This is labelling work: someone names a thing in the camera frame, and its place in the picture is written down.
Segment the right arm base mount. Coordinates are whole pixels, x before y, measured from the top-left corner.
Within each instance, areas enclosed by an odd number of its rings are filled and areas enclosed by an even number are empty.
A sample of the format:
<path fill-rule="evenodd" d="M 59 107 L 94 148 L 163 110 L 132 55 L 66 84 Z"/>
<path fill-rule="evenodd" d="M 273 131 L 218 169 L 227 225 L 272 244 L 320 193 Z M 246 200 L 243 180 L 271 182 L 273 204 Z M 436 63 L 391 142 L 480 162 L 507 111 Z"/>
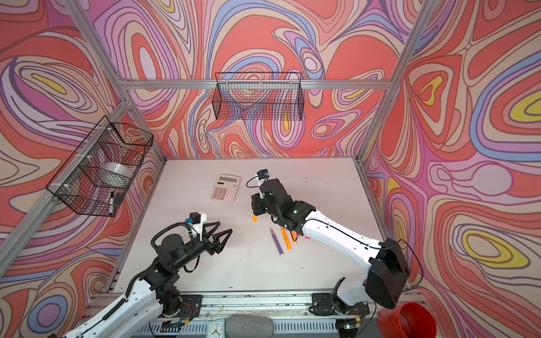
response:
<path fill-rule="evenodd" d="M 366 315 L 369 315 L 371 311 L 366 301 L 349 306 L 334 294 L 329 292 L 319 292 L 311 295 L 309 312 L 313 315 L 322 317 L 331 315 L 355 315 L 364 318 Z"/>

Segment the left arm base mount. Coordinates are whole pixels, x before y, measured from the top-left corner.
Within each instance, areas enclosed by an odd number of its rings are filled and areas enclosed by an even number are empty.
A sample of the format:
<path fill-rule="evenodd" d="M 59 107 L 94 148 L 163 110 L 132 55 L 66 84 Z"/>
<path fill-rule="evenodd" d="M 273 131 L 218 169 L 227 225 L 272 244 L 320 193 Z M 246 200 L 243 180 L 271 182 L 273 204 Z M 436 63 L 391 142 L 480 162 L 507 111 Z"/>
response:
<path fill-rule="evenodd" d="M 193 319 L 199 316 L 203 296 L 201 294 L 174 295 L 163 303 L 164 317 Z"/>

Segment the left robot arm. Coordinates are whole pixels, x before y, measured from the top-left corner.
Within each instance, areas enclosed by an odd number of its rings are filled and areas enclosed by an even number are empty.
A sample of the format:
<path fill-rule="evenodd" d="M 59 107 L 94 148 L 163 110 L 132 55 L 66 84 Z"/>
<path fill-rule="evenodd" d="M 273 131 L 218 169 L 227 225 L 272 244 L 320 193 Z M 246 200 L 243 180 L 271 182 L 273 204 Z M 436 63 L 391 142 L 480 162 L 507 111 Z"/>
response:
<path fill-rule="evenodd" d="M 143 325 L 158 317 L 175 317 L 183 300 L 175 286 L 179 272 L 198 261 L 207 252 L 221 253 L 233 230 L 222 232 L 219 221 L 203 223 L 201 230 L 189 223 L 178 222 L 162 229 L 151 239 L 156 252 L 152 264 L 136 274 L 126 290 L 98 314 L 65 333 L 64 337 L 131 337 Z"/>

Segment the purple marker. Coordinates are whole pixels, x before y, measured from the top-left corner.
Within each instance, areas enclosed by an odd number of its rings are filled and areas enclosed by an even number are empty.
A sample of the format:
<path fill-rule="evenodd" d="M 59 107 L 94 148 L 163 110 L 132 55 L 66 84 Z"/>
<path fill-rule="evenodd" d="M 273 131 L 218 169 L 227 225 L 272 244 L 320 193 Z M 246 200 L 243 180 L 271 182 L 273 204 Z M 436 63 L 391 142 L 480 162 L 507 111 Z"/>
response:
<path fill-rule="evenodd" d="M 276 236 L 276 233 L 275 233 L 274 229 L 272 229 L 272 228 L 270 229 L 270 235 L 271 235 L 271 238 L 272 238 L 272 240 L 273 240 L 273 242 L 274 242 L 274 244 L 276 246 L 276 249 L 277 249 L 279 255 L 283 256 L 284 251 L 283 251 L 282 247 L 280 246 L 280 242 L 279 242 L 279 240 L 278 240 L 278 238 Z"/>

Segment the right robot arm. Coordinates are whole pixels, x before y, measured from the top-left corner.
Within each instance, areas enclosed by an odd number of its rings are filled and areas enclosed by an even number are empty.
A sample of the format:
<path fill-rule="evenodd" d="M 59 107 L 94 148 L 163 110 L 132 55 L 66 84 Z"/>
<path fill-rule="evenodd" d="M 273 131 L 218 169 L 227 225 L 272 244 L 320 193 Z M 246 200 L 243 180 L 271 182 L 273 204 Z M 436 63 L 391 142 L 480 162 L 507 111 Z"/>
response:
<path fill-rule="evenodd" d="M 255 216 L 269 214 L 281 228 L 322 242 L 360 267 L 358 279 L 346 282 L 342 277 L 331 292 L 339 312 L 369 300 L 387 309 L 397 306 L 411 273 L 397 241 L 381 242 L 342 226 L 311 204 L 293 200 L 276 178 L 257 181 L 259 191 L 252 195 Z"/>

